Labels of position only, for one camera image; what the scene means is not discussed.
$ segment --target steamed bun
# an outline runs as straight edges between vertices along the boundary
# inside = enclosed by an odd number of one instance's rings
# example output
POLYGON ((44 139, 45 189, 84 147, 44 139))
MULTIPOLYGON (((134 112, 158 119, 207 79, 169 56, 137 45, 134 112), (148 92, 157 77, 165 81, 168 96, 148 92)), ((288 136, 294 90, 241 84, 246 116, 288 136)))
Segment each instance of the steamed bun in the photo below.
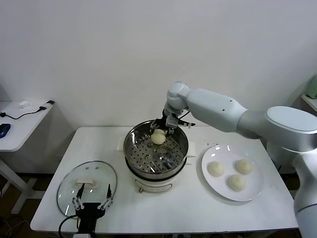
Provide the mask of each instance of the steamed bun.
POLYGON ((213 161, 208 165, 208 172, 215 177, 219 177, 224 173, 224 167, 221 162, 213 161))
POLYGON ((239 160, 235 165, 237 171, 244 175, 248 175, 253 171, 253 164, 248 160, 239 160))
POLYGON ((165 132, 161 129, 155 129, 151 135, 151 141, 156 145, 162 145, 166 140, 165 132))
POLYGON ((229 187, 233 190, 240 192, 245 189, 246 181, 241 175, 231 175, 228 178, 229 187))

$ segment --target power cord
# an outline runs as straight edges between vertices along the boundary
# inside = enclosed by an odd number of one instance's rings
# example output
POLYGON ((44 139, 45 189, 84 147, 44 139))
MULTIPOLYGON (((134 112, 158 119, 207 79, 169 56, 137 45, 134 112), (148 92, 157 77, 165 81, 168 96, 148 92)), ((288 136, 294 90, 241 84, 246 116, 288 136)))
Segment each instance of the power cord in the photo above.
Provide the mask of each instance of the power cord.
POLYGON ((8 118, 12 118, 12 119, 14 119, 14 120, 18 120, 18 119, 20 119, 21 117, 24 117, 24 116, 26 116, 26 115, 35 114, 35 113, 38 113, 38 112, 40 112, 40 111, 42 111, 42 110, 46 110, 50 105, 53 105, 54 103, 55 103, 54 101, 49 100, 47 103, 41 105, 41 106, 39 107, 39 109, 38 109, 36 112, 25 113, 25 114, 23 114, 23 115, 21 115, 21 116, 19 116, 19 117, 17 117, 17 118, 14 118, 14 117, 12 117, 12 116, 10 116, 10 115, 8 115, 8 114, 6 114, 6 113, 3 113, 3 112, 0 112, 0 117, 2 117, 2 118, 3 118, 3 117, 8 117, 8 118))
POLYGON ((183 117, 187 116, 189 114, 189 112, 185 113, 184 115, 182 115, 179 119, 182 119, 183 117))
POLYGON ((12 117, 12 116, 7 115, 6 113, 0 112, 0 117, 2 117, 2 118, 3 118, 3 117, 8 117, 8 118, 12 118, 12 119, 18 120, 18 119, 20 119, 21 117, 24 117, 25 115, 30 115, 30 114, 38 113, 38 112, 41 111, 41 110, 44 110, 44 109, 41 109, 41 107, 40 107, 36 112, 25 113, 25 114, 19 116, 18 118, 14 118, 14 117, 12 117))
POLYGON ((61 234, 61 231, 60 231, 62 225, 63 225, 67 220, 72 219, 72 218, 75 218, 75 217, 77 217, 77 215, 72 215, 72 216, 66 217, 66 218, 60 223, 60 225, 59 225, 59 227, 58 227, 58 235, 59 235, 60 238, 64 238, 63 235, 61 234))

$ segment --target black cable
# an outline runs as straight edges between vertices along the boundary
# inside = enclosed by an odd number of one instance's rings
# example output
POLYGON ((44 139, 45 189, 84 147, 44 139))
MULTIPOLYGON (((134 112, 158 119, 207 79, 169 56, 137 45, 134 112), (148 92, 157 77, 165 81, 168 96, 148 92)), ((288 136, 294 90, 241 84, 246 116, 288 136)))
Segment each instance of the black cable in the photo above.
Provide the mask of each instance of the black cable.
POLYGON ((187 116, 189 114, 189 112, 185 113, 184 115, 182 115, 179 119, 182 119, 183 117, 187 116))
POLYGON ((77 217, 77 215, 72 215, 72 216, 69 216, 69 217, 66 217, 61 223, 60 223, 60 225, 59 225, 59 227, 58 227, 58 235, 59 235, 59 237, 60 238, 64 238, 63 236, 62 236, 62 234, 61 234, 61 226, 67 221, 67 220, 69 220, 69 219, 72 219, 72 218, 74 218, 74 217, 77 217))
POLYGON ((30 114, 38 113, 38 112, 41 111, 41 110, 43 110, 43 109, 39 108, 36 112, 25 113, 25 114, 19 116, 18 118, 14 118, 14 117, 12 117, 12 116, 9 116, 9 115, 6 114, 6 113, 1 113, 1 112, 0 112, 0 116, 1 116, 2 118, 3 118, 3 117, 8 117, 8 118, 12 118, 12 119, 14 119, 14 120, 18 120, 18 119, 20 119, 21 117, 23 117, 23 116, 25 116, 25 115, 30 115, 30 114))

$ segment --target table leg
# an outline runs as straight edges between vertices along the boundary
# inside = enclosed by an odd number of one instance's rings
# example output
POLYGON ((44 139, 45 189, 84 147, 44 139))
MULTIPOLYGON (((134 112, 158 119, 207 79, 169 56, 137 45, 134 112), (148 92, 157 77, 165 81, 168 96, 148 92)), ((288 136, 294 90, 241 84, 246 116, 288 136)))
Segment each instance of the table leg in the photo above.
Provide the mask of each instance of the table leg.
POLYGON ((33 195, 34 190, 21 179, 8 165, 0 160, 0 174, 10 181, 17 189, 27 195, 33 195))
POLYGON ((1 193, 1 197, 4 195, 4 193, 8 190, 8 188, 10 187, 10 182, 6 182, 6 184, 3 186, 2 188, 2 193, 1 193))
MULTIPOLYGON (((36 183, 36 179, 35 178, 31 178, 28 181, 28 185, 30 187, 33 187, 33 185, 36 183)), ((13 207, 11 213, 12 214, 19 214, 26 199, 42 199, 44 196, 45 191, 34 191, 33 195, 27 195, 24 192, 21 193, 20 197, 18 198, 18 200, 15 203, 15 206, 13 207)))
POLYGON ((31 178, 27 183, 23 181, 9 166, 0 160, 0 174, 10 181, 22 193, 15 203, 11 213, 19 214, 26 199, 42 199, 45 191, 34 191, 35 178, 31 178))

